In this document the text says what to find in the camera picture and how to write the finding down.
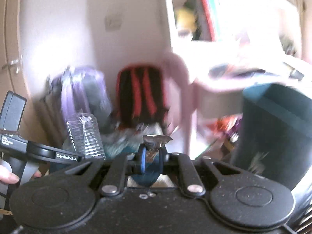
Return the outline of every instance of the foil wrapper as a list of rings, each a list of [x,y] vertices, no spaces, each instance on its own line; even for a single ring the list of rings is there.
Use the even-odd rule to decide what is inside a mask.
[[[144,135],[143,142],[146,145],[146,162],[153,162],[158,151],[165,144],[170,142],[172,138],[168,135]]]

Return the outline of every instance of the yellow object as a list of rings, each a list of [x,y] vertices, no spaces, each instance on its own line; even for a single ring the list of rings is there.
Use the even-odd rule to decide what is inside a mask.
[[[181,8],[176,11],[177,29],[190,29],[195,32],[197,29],[196,17],[194,13],[187,8]]]

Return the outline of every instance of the door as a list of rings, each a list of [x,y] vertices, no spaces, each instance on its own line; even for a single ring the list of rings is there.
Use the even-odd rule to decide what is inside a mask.
[[[9,90],[27,98],[20,134],[25,139],[48,145],[47,135],[29,97],[23,76],[19,11],[20,0],[0,0],[0,106]]]

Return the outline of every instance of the red stripe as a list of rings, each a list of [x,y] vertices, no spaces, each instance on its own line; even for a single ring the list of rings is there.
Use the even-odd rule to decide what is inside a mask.
[[[131,80],[132,80],[132,93],[134,96],[133,112],[132,112],[133,119],[134,117],[140,116],[142,108],[140,81],[135,74],[134,68],[131,69]]]
[[[116,84],[116,93],[117,93],[117,106],[118,106],[118,113],[117,113],[117,117],[120,117],[120,76],[121,76],[121,72],[118,73],[117,76],[117,84]]]
[[[165,89],[164,89],[164,80],[163,80],[163,73],[161,70],[159,70],[159,75],[160,75],[160,85],[161,85],[161,91],[163,94],[163,107],[166,108],[166,94],[165,94]]]
[[[144,68],[144,75],[143,75],[143,89],[144,94],[146,98],[146,105],[147,109],[149,110],[149,113],[151,116],[154,116],[154,114],[157,112],[157,107],[153,99],[151,85],[149,82],[149,71],[148,68]]]

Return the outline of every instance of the black and red backpack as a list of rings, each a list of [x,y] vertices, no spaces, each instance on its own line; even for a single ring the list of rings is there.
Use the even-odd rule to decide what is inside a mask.
[[[153,65],[130,65],[118,74],[117,101],[122,124],[159,123],[166,131],[168,108],[165,104],[163,73]]]

